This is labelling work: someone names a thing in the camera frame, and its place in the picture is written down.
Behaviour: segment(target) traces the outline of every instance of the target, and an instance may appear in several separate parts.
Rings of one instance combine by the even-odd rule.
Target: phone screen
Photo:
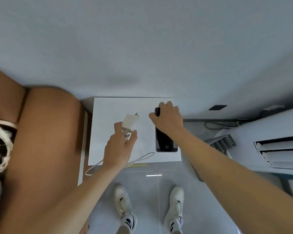
[[[155,108],[155,115],[160,116],[160,108]],[[165,133],[156,128],[156,151],[157,152],[177,152],[178,146]]]

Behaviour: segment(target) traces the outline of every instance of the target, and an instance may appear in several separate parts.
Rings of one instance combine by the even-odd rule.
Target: white table
[[[149,113],[154,112],[160,102],[167,101],[173,102],[173,98],[94,98],[88,165],[103,159],[105,145],[114,133],[114,123],[135,113],[140,118],[133,128],[138,131],[138,139],[129,162],[150,152],[155,154],[141,162],[181,161],[180,148],[175,153],[158,153],[155,148],[155,126]]]

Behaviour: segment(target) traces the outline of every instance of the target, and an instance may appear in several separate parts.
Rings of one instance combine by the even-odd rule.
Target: hand
[[[111,135],[104,150],[103,166],[122,169],[129,161],[133,146],[137,140],[137,131],[134,130],[130,139],[126,141],[121,129],[121,123],[114,124],[115,134]]]
[[[168,101],[166,104],[161,102],[158,107],[160,108],[160,116],[157,117],[155,113],[150,113],[149,117],[157,129],[172,137],[173,132],[177,128],[183,127],[183,118],[179,108],[177,106],[174,107],[171,101]]]

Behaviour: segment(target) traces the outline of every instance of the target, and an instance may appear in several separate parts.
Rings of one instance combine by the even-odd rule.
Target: sock
[[[133,215],[131,213],[125,215],[125,217],[121,219],[121,226],[126,226],[130,230],[130,233],[132,232],[135,226],[135,220],[133,219]]]
[[[181,231],[181,225],[183,224],[183,219],[182,217],[174,217],[169,221],[169,228],[170,228],[170,233],[173,233],[175,231]]]

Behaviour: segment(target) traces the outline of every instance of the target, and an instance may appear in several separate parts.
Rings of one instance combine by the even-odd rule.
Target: floor
[[[186,122],[185,127],[205,140],[216,131],[208,131],[203,123]],[[113,202],[113,188],[122,184],[129,193],[138,223],[135,233],[164,234],[164,218],[168,211],[169,195],[174,186],[185,191],[183,208],[184,234],[230,233],[238,229],[205,183],[197,179],[195,171],[183,156],[182,162],[149,163],[147,167],[131,167],[108,186],[90,216],[89,234],[116,233],[120,220]]]

